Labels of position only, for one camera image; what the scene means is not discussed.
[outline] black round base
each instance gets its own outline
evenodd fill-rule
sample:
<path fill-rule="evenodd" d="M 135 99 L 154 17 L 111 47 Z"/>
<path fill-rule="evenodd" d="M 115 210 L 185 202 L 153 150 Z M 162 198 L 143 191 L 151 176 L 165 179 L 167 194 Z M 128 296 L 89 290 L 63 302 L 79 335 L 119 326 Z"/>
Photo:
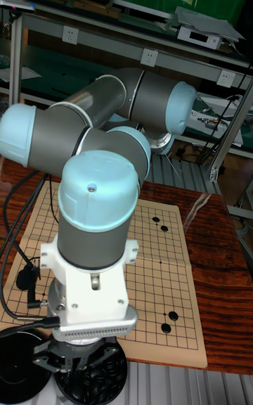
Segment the black round base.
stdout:
<path fill-rule="evenodd" d="M 32 363 L 34 347 L 44 341 L 30 330 L 0 339 L 0 403 L 20 404 L 46 386 L 51 373 Z"/>

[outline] metal frame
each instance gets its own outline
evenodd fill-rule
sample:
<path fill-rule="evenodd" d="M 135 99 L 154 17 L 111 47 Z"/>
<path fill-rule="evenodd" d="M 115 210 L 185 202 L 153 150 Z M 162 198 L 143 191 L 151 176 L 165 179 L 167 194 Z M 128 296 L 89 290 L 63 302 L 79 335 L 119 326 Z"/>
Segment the metal frame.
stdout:
<path fill-rule="evenodd" d="M 11 28 L 11 78 L 9 105 L 20 102 L 20 81 L 22 69 L 22 41 L 23 41 L 24 16 L 15 20 Z"/>
<path fill-rule="evenodd" d="M 157 11 L 154 10 L 152 8 L 147 8 L 147 7 L 143 7 L 137 4 L 132 4 L 130 2 L 126 2 L 126 1 L 122 1 L 122 0 L 113 0 L 115 4 L 119 4 L 119 5 L 123 5 L 127 8 L 132 8 L 132 9 L 136 9 L 139 11 L 143 11 L 145 13 L 150 13 L 153 15 L 160 15 L 162 17 L 169 17 L 170 15 L 168 13 L 164 13 L 162 11 Z M 127 34 L 129 36 L 133 36 L 136 38 L 142 38 L 146 41 L 152 41 L 155 42 L 156 44 L 161 44 L 163 46 L 168 46 L 168 47 L 172 47 L 175 49 L 178 49 L 180 51 L 185 51 L 185 52 L 189 52 L 189 53 L 195 53 L 197 55 L 200 56 L 205 56 L 207 58 L 211 58 L 211 59 L 215 59 L 215 60 L 220 60 L 223 61 L 225 63 L 230 63 L 236 66 L 241 66 L 246 68 L 248 66 L 248 63 L 245 61 L 241 61 L 241 60 L 237 60 L 236 58 L 228 58 L 226 56 L 224 56 L 222 54 L 222 52 L 219 51 L 206 51 L 204 48 L 200 48 L 200 46 L 194 46 L 194 45 L 187 45 L 182 43 L 179 40 L 176 41 L 172 41 L 169 39 L 164 39 L 162 37 L 159 36 L 159 33 L 164 34 L 164 32 L 159 29 L 158 27 L 155 26 L 155 24 L 153 22 L 146 22 L 145 23 L 145 27 L 148 28 L 149 30 L 157 30 L 157 36 L 152 36 L 149 34 L 143 34 L 142 33 L 142 29 L 140 27 L 140 30 L 130 30 L 129 28 L 125 28 L 119 25 L 114 25 L 111 23 L 107 23 L 107 22 L 101 22 L 99 19 L 95 19 L 95 18 L 88 18 L 86 16 L 82 16 L 82 15 L 78 15 L 75 14 L 71 11 L 71 8 L 67 11 L 63 11 L 63 10 L 58 10 L 57 8 L 54 8 L 53 6 L 44 6 L 44 5 L 40 5 L 37 4 L 36 5 L 36 9 L 37 10 L 41 10 L 47 13 L 51 13 L 52 15 L 58 15 L 58 16 L 62 16 L 64 18 L 68 18 L 68 19 L 73 19 L 79 22 L 84 22 L 84 23 L 88 23 L 90 25 L 94 25 L 96 27 L 102 27 L 102 28 L 106 28 L 108 30 L 113 30 L 114 32 L 118 32 L 118 33 L 122 33 L 122 34 Z M 121 21 L 124 22 L 124 19 L 128 20 L 128 23 L 131 23 L 131 17 L 127 17 L 126 15 L 122 16 Z"/>
<path fill-rule="evenodd" d="M 249 200 L 250 206 L 253 210 L 253 195 L 252 195 L 252 191 L 253 191 L 253 178 L 249 183 L 249 186 L 246 187 L 246 189 L 243 191 L 243 195 L 246 195 L 247 199 Z"/>
<path fill-rule="evenodd" d="M 164 155 L 152 154 L 148 181 L 176 188 L 221 195 L 219 185 L 209 180 L 207 166 L 183 160 L 168 160 Z"/>
<path fill-rule="evenodd" d="M 211 181 L 217 181 L 219 168 L 221 163 L 223 162 L 226 154 L 228 153 L 228 149 L 231 147 L 235 136 L 239 132 L 242 123 L 245 119 L 245 116 L 249 112 L 249 109 L 252 107 L 253 104 L 253 79 L 249 83 L 249 86 L 243 96 L 243 99 L 238 106 L 238 109 L 235 112 L 235 115 L 231 121 L 231 124 L 226 132 L 226 135 L 219 146 L 214 159 L 212 160 L 211 165 L 209 166 L 209 174 Z"/>
<path fill-rule="evenodd" d="M 253 211 L 245 210 L 244 208 L 234 207 L 232 205 L 227 205 L 228 213 L 231 216 L 243 217 L 243 219 L 253 219 Z"/>
<path fill-rule="evenodd" d="M 0 93 L 6 94 L 7 96 L 9 95 L 9 88 L 2 88 L 0 87 Z M 24 98 L 28 101 L 35 102 L 35 103 L 43 103 L 43 105 L 53 105 L 55 102 L 49 101 L 46 98 L 38 97 L 38 96 L 33 96 L 32 94 L 26 94 L 26 93 L 20 93 L 20 97 Z"/>
<path fill-rule="evenodd" d="M 250 269 L 253 270 L 253 253 L 252 251 L 248 248 L 246 242 L 244 241 L 244 239 L 242 238 L 242 236 L 239 233 L 236 233 L 243 255 L 245 256 L 245 260 L 247 262 L 247 264 L 250 266 Z"/>
<path fill-rule="evenodd" d="M 62 39 L 64 22 L 45 19 L 36 15 L 25 15 L 25 27 L 29 30 L 49 34 L 51 36 Z M 125 41 L 120 38 L 99 34 L 90 30 L 78 29 L 78 43 L 85 46 L 100 49 L 109 53 L 131 58 L 140 61 L 143 49 L 146 47 L 145 42 L 136 44 L 130 41 Z M 203 61 L 192 60 L 183 56 L 174 55 L 170 52 L 159 51 L 156 66 L 165 69 L 171 69 L 183 74 L 193 75 L 201 79 L 208 79 L 217 82 L 221 74 L 221 68 L 210 65 Z M 243 74 L 236 72 L 233 86 L 238 86 L 243 78 Z M 252 77 L 246 76 L 242 89 L 246 89 Z"/>
<path fill-rule="evenodd" d="M 21 55 L 22 55 L 22 22 L 23 18 L 20 18 L 16 21 L 13 25 L 13 33 L 12 33 L 12 46 L 11 46 L 11 84 L 10 84 L 10 97 L 12 100 L 18 101 L 18 97 L 20 95 L 20 69 L 21 69 Z M 251 87 L 248 88 L 245 99 L 244 99 L 244 108 L 242 112 L 247 109 L 248 102 L 249 102 L 249 93 L 250 97 L 252 97 L 252 82 Z M 231 129 L 231 134 L 235 133 L 236 126 L 233 125 Z M 219 151 L 219 154 L 216 157 L 216 164 L 218 165 L 219 160 L 221 159 L 221 154 L 223 156 L 227 153 L 227 150 Z M 190 165 L 190 163 L 181 163 L 177 160 L 173 160 L 174 169 L 178 172 L 179 176 L 181 175 L 181 181 L 175 175 L 173 169 L 168 165 L 165 165 L 165 159 L 163 158 L 162 161 L 159 160 L 159 157 L 156 156 L 154 158 L 154 165 L 153 165 L 153 172 L 151 172 L 151 177 L 153 180 L 166 183 L 164 181 L 164 169 L 170 170 L 171 169 L 171 177 L 174 183 L 180 183 L 178 186 L 182 187 L 182 183 L 186 187 L 186 181 L 183 180 L 183 173 L 185 176 L 188 176 L 188 181 L 192 182 L 192 188 L 199 191 L 208 191 L 209 188 L 214 188 L 215 193 L 219 193 L 219 190 L 216 187 L 216 184 L 212 184 L 208 181 L 206 176 L 205 167 L 198 167 L 196 165 Z M 158 170 L 155 169 L 157 164 L 162 168 L 161 174 L 158 173 Z M 202 185 L 198 185 L 199 179 L 202 182 Z M 209 373 L 203 371 L 195 371 L 193 369 L 186 370 L 182 368 L 171 368 L 171 367 L 164 367 L 164 366 L 149 366 L 144 364 L 131 364 L 131 369 L 129 370 L 130 380 L 127 384 L 127 392 L 125 394 L 126 397 L 130 396 L 133 397 L 134 400 L 138 400 L 138 391 L 143 390 L 147 392 L 144 394 L 143 403 L 150 403 L 150 398 L 154 399 L 154 397 L 158 398 L 157 401 L 161 403 L 165 403 L 168 400 L 170 401 L 172 396 L 169 394 L 166 388 L 167 383 L 169 385 L 176 385 L 176 394 L 173 396 L 173 405 L 186 403 L 191 404 L 193 400 L 192 394 L 189 394 L 189 384 L 191 386 L 191 391 L 193 394 L 197 394 L 197 391 L 200 391 L 198 383 L 201 382 L 201 399 L 205 396 L 206 399 L 210 398 L 210 394 L 213 393 L 217 395 L 217 390 L 219 391 L 219 397 L 223 397 L 224 400 L 227 396 L 227 391 L 230 392 L 231 395 L 235 395 L 235 400 L 238 398 L 238 386 L 241 387 L 240 390 L 240 398 L 241 400 L 245 400 L 245 403 L 250 403 L 253 400 L 253 390 L 252 390 L 252 378 L 249 375 L 241 375 L 239 377 L 234 374 L 221 374 L 221 373 Z"/>

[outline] wooden table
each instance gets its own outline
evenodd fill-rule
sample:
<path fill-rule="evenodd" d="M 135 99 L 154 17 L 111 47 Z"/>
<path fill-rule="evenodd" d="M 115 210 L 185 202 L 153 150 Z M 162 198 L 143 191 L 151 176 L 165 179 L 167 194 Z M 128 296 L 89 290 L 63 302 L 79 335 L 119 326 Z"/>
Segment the wooden table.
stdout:
<path fill-rule="evenodd" d="M 0 207 L 6 190 L 31 169 L 4 160 Z M 42 177 L 30 179 L 15 193 L 8 209 L 12 224 L 20 208 Z M 145 182 L 141 199 L 178 205 L 183 222 L 200 193 Z M 6 236 L 0 219 L 0 239 Z M 253 282 L 221 196 L 212 195 L 186 233 L 200 309 L 209 370 L 253 374 Z M 15 257 L 12 250 L 6 276 Z"/>

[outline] grid lines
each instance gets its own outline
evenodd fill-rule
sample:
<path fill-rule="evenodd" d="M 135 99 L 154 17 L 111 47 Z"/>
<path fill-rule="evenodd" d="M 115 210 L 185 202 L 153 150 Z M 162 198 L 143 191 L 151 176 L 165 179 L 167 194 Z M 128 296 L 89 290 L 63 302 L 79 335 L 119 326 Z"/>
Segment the grid lines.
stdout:
<path fill-rule="evenodd" d="M 52 183 L 52 191 L 53 208 L 58 215 L 58 184 Z M 21 241 L 25 254 L 28 257 L 39 257 L 41 243 L 51 242 L 57 230 L 58 225 L 51 213 L 49 183 L 46 182 Z M 170 362 L 176 364 L 177 354 L 181 356 L 183 351 L 197 354 L 202 350 L 202 362 L 193 365 L 204 367 L 205 346 L 178 207 L 139 200 L 131 220 L 128 238 L 137 239 L 139 244 L 136 263 L 126 265 L 124 272 L 129 304 L 137 309 L 138 322 L 130 334 L 118 338 L 126 355 L 128 350 L 129 353 L 130 349 L 138 351 L 138 348 L 143 346 L 140 343 L 145 343 L 149 353 L 153 351 L 153 358 L 148 358 L 147 361 L 154 359 L 159 362 L 157 349 L 160 348 L 160 354 L 167 351 L 166 354 L 171 357 Z M 27 312 L 27 292 L 16 287 L 16 276 L 24 265 L 17 254 L 12 268 L 13 270 L 15 267 L 15 273 L 12 275 L 11 284 L 7 281 L 5 287 L 8 306 L 18 314 L 38 313 L 44 316 L 46 309 Z M 37 281 L 36 288 L 37 299 L 47 298 L 52 279 L 51 271 L 41 270 L 41 279 Z M 177 313 L 176 321 L 169 318 L 171 311 Z M 2 328 L 20 323 L 14 321 L 2 309 L 0 319 Z M 163 323 L 170 325 L 170 333 L 162 331 Z M 144 350 L 140 359 L 145 360 Z"/>

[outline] light blue joint cap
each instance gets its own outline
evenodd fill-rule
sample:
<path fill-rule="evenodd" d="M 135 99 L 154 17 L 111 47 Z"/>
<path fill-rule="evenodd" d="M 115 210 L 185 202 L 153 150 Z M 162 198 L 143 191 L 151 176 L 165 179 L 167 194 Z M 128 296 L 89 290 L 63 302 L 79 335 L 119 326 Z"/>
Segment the light blue joint cap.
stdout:
<path fill-rule="evenodd" d="M 36 106 L 12 105 L 0 121 L 0 153 L 9 160 L 27 167 Z"/>
<path fill-rule="evenodd" d="M 132 215 L 137 200 L 137 172 L 117 153 L 89 150 L 71 157 L 63 168 L 60 211 L 79 230 L 115 229 Z"/>
<path fill-rule="evenodd" d="M 165 113 L 165 125 L 172 135 L 182 135 L 185 131 L 195 95 L 195 88 L 185 82 L 177 83 L 172 89 Z"/>
<path fill-rule="evenodd" d="M 141 147 L 143 148 L 146 156 L 147 156 L 147 161 L 148 161 L 148 168 L 147 168 L 147 173 L 145 176 L 145 179 L 148 176 L 148 172 L 150 170 L 150 158 L 151 158 L 151 149 L 150 149 L 150 144 L 147 140 L 147 138 L 138 130 L 133 129 L 133 127 L 115 127 L 114 129 L 109 130 L 107 133 L 110 133 L 112 131 L 122 131 L 123 133 L 127 133 L 128 135 L 131 135 L 134 139 L 136 139 Z"/>

